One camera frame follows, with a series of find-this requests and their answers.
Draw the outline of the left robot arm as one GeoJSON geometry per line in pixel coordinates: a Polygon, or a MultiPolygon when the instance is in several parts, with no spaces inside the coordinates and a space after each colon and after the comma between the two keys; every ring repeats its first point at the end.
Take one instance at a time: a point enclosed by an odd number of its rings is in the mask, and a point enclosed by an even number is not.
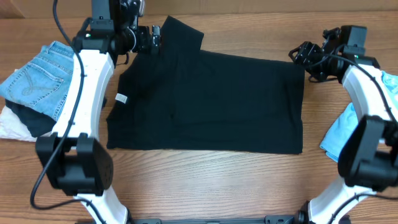
{"type": "Polygon", "coordinates": [[[117,28],[113,20],[86,19],[73,38],[74,69],[62,113],[50,136],[35,144],[43,170],[30,195],[34,208],[40,208],[35,194],[46,177],[70,203],[82,203],[93,223],[133,223],[112,187],[113,160],[99,141],[100,114],[118,55],[156,54],[160,40],[159,26],[117,28]]]}

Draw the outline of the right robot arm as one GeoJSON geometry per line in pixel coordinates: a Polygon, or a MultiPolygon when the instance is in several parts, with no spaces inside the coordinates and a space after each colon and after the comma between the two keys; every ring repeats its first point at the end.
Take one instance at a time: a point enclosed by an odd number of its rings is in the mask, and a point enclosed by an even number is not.
{"type": "Polygon", "coordinates": [[[266,223],[350,223],[348,212],[368,197],[397,186],[397,105],[374,57],[359,44],[311,42],[289,52],[316,80],[335,76],[359,119],[338,159],[338,178],[295,215],[267,216],[266,223]]]}

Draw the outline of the black t-shirt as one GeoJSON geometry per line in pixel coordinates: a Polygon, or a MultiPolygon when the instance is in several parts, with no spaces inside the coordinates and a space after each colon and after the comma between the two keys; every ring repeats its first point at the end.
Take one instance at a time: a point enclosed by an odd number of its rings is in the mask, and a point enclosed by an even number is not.
{"type": "Polygon", "coordinates": [[[160,34],[160,53],[119,77],[107,148],[302,152],[302,67],[204,51],[203,33],[173,17],[160,34]]]}

